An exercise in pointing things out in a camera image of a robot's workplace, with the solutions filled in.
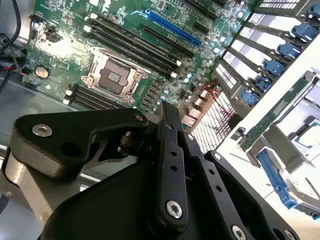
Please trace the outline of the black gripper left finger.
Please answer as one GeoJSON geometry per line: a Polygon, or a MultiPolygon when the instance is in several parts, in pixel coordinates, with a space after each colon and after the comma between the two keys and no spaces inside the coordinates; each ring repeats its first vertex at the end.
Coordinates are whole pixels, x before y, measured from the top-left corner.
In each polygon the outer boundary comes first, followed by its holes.
{"type": "Polygon", "coordinates": [[[8,179],[22,191],[43,228],[66,200],[136,164],[144,154],[184,152],[172,106],[153,123],[133,108],[31,114],[18,118],[8,146],[8,179]]]}

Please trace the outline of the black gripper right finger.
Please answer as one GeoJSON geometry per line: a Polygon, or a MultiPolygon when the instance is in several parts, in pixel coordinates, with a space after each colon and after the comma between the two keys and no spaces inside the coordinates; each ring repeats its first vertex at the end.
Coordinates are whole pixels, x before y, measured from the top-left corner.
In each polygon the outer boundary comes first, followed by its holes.
{"type": "Polygon", "coordinates": [[[298,240],[297,232],[215,151],[203,154],[172,108],[196,240],[298,240]]]}

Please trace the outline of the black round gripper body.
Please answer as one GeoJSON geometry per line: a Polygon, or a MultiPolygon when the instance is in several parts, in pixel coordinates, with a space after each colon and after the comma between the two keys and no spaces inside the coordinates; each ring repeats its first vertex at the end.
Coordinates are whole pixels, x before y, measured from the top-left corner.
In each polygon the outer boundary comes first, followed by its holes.
{"type": "Polygon", "coordinates": [[[49,217],[43,240],[205,240],[212,212],[195,182],[197,160],[167,152],[144,154],[137,163],[63,202],[49,217]]]}

